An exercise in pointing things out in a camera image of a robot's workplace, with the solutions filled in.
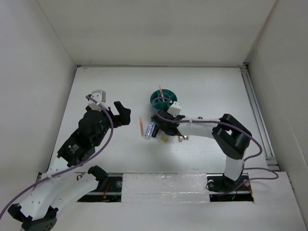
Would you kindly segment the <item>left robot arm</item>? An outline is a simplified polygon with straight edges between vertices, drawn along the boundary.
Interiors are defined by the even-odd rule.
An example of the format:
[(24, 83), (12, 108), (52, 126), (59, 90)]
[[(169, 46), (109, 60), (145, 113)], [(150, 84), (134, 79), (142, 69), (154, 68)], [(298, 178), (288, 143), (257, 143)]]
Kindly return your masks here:
[(64, 185), (74, 170), (98, 155), (95, 148), (101, 145), (107, 132), (130, 124), (131, 110), (119, 101), (114, 105), (118, 115), (97, 100), (89, 101), (78, 128), (59, 149), (45, 178), (29, 187), (32, 192), (23, 202), (9, 203), (6, 208), (8, 213), (21, 222), (23, 230), (50, 231), (64, 205), (77, 201), (93, 190), (102, 191), (107, 187), (108, 173), (99, 166), (90, 167), (67, 189)]

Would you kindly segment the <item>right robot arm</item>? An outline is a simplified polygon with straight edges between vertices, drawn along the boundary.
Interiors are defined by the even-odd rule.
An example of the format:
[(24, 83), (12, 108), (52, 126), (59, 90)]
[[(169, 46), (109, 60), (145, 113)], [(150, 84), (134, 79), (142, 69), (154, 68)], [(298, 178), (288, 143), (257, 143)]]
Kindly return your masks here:
[(226, 155), (226, 164), (221, 177), (208, 181), (206, 186), (209, 191), (226, 193), (239, 186), (251, 132), (233, 116), (224, 114), (217, 121), (203, 120), (184, 115), (173, 116), (166, 111), (158, 110), (151, 119), (166, 135), (198, 136), (216, 141)]

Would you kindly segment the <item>red pink pen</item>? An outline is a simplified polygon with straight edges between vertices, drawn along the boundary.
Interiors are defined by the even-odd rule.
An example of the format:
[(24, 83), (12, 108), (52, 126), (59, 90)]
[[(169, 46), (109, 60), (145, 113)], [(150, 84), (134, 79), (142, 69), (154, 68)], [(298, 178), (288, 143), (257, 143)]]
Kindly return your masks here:
[(164, 93), (160, 85), (159, 85), (159, 92), (160, 92), (160, 100), (164, 102), (165, 101)]

